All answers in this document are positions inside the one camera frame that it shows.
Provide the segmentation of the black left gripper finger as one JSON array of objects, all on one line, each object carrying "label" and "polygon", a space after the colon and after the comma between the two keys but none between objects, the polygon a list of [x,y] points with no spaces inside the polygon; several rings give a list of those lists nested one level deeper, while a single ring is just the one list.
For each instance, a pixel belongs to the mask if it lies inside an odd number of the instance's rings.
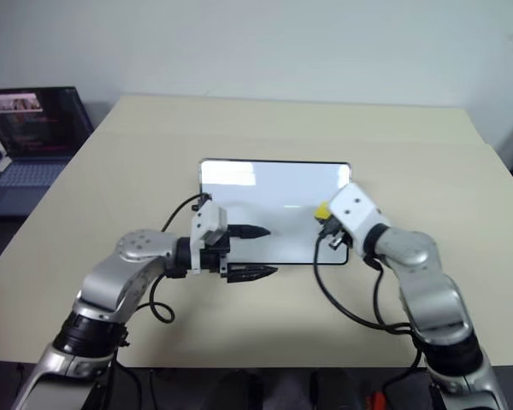
[{"label": "black left gripper finger", "polygon": [[252,282],[266,278],[277,271],[277,267],[264,265],[229,266],[224,273],[224,279],[229,284]]},{"label": "black left gripper finger", "polygon": [[259,238],[270,235],[271,232],[261,226],[247,224],[232,224],[228,226],[228,235],[236,238]]}]

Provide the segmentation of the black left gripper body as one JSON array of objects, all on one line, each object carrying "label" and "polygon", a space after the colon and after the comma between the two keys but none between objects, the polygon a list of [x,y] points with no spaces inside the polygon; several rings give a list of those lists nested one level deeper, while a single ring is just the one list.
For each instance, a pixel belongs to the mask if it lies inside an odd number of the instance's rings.
[{"label": "black left gripper body", "polygon": [[220,276],[227,276],[228,254],[230,253],[229,231],[214,231],[204,238],[203,248],[200,249],[200,267]]}]

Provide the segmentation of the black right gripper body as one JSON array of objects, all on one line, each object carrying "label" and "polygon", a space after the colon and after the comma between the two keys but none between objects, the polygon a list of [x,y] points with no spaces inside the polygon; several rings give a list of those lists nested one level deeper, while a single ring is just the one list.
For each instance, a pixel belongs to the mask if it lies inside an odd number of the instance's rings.
[{"label": "black right gripper body", "polygon": [[351,235],[335,217],[319,219],[318,222],[321,225],[318,237],[320,239],[326,239],[328,237],[328,246],[332,250],[337,250],[341,245],[346,246],[348,249],[352,248]]}]

